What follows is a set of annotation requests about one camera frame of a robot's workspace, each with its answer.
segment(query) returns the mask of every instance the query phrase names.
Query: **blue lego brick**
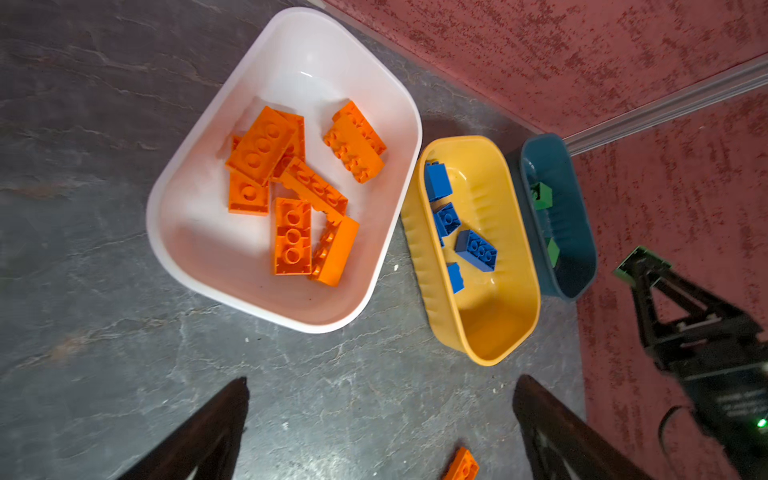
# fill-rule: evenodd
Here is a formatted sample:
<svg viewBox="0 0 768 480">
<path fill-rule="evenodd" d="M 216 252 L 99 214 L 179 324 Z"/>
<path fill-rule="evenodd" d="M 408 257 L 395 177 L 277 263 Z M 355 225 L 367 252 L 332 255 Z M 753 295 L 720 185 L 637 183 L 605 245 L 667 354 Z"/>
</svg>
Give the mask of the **blue lego brick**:
<svg viewBox="0 0 768 480">
<path fill-rule="evenodd" d="M 458 263 L 448 264 L 448 276 L 451 278 L 451 287 L 453 287 L 453 293 L 459 293 L 464 290 L 462 269 L 458 267 Z"/>
<path fill-rule="evenodd" d="M 427 198 L 430 202 L 440 200 L 453 193 L 445 165 L 437 162 L 427 163 L 424 166 L 424 186 L 427 189 Z"/>
<path fill-rule="evenodd" d="M 443 205 L 432 216 L 435 218 L 435 227 L 437 227 L 437 234 L 441 237 L 441 242 L 442 237 L 447 237 L 462 225 L 453 204 Z"/>
<path fill-rule="evenodd" d="M 456 253 L 483 272 L 496 268 L 497 250 L 472 230 L 464 230 L 456 237 Z"/>
</svg>

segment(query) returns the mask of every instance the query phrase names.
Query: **plastic container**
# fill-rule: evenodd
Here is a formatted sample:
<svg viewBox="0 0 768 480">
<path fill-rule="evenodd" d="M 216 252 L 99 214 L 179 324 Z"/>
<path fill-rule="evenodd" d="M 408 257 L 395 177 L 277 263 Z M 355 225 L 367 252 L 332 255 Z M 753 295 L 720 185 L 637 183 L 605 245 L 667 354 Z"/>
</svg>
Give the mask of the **plastic container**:
<svg viewBox="0 0 768 480">
<path fill-rule="evenodd" d="M 440 241 L 424 186 L 425 162 L 446 165 L 462 226 Z M 525 340 L 541 308 L 536 272 L 504 155 L 488 138 L 451 137 L 429 144 L 402 205 L 402 223 L 424 298 L 429 325 L 442 343 L 474 362 L 501 362 Z M 498 249 L 494 272 L 456 254 L 458 233 L 472 229 Z M 447 263 L 458 263 L 464 290 L 454 295 Z"/>
<path fill-rule="evenodd" d="M 507 162 L 541 293 L 576 300 L 597 275 L 598 252 L 571 155 L 560 137 L 544 134 L 529 138 L 522 148 L 507 155 Z M 552 189 L 551 207 L 534 209 L 531 185 L 536 182 Z M 548 238 L 554 238 L 560 247 L 554 268 L 547 252 Z"/>
<path fill-rule="evenodd" d="M 323 144 L 349 99 L 388 147 L 384 169 L 365 185 Z M 304 116 L 308 165 L 349 198 L 347 215 L 360 223 L 336 288 L 274 276 L 274 219 L 227 212 L 232 134 L 247 130 L 265 104 Z M 338 329 L 371 297 L 421 143 L 419 112 L 395 76 L 335 20 L 288 8 L 264 28 L 157 179 L 147 206 L 152 249 L 174 278 L 203 295 L 302 332 Z M 272 188 L 271 208 L 277 195 L 294 197 Z M 312 225 L 316 246 L 325 216 L 313 212 Z"/>
</svg>

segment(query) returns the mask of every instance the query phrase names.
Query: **red textured wall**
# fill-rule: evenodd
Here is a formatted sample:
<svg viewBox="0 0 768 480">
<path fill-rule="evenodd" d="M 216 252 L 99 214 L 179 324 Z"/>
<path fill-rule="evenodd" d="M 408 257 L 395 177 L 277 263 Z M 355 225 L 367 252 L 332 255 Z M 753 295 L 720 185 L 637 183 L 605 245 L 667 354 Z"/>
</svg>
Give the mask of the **red textured wall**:
<svg viewBox="0 0 768 480">
<path fill-rule="evenodd" d="M 326 0 L 566 137 L 768 51 L 768 0 Z"/>
<path fill-rule="evenodd" d="M 588 422 L 654 478 L 676 480 L 656 430 L 686 399 L 645 356 L 630 289 L 611 272 L 645 245 L 768 329 L 768 88 L 579 155 L 574 165 L 599 254 L 598 278 L 578 302 Z M 677 317 L 669 307 L 661 313 Z M 680 478 L 737 478 L 687 412 L 667 437 Z"/>
</svg>

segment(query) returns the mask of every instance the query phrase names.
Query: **black cable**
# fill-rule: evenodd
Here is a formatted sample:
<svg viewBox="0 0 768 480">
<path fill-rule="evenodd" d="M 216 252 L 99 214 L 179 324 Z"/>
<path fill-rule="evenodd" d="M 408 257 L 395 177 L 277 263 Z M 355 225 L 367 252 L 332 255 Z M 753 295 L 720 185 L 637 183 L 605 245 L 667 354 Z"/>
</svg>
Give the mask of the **black cable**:
<svg viewBox="0 0 768 480">
<path fill-rule="evenodd" d="M 680 410 L 687 410 L 686 406 L 682 405 L 675 405 L 671 407 L 669 410 L 667 410 L 667 413 L 664 414 L 664 416 L 661 418 L 661 421 L 659 422 L 659 429 L 657 431 L 657 436 L 659 438 L 659 446 L 661 447 L 661 453 L 664 454 L 664 459 L 667 460 L 667 464 L 670 467 L 670 470 L 672 470 L 672 473 L 674 473 L 675 478 L 677 480 L 682 480 L 682 478 L 677 474 L 677 470 L 674 469 L 674 465 L 672 465 L 672 459 L 670 458 L 669 452 L 667 452 L 667 447 L 664 444 L 664 430 L 667 427 L 667 423 L 672 419 L 675 413 L 679 412 Z"/>
</svg>

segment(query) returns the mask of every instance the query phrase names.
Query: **teal bin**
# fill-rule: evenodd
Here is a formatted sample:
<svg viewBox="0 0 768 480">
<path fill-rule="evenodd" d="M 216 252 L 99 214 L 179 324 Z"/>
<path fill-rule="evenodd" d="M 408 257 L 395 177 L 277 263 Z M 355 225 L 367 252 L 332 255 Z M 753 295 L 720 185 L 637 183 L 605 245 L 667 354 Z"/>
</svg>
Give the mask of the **teal bin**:
<svg viewBox="0 0 768 480">
<path fill-rule="evenodd" d="M 541 293 L 576 300 L 594 282 L 598 252 L 568 148 L 557 135 L 544 134 L 529 138 L 506 160 Z M 534 209 L 531 185 L 536 182 L 552 189 L 551 207 Z M 554 266 L 547 253 L 548 238 L 560 247 Z"/>
</svg>

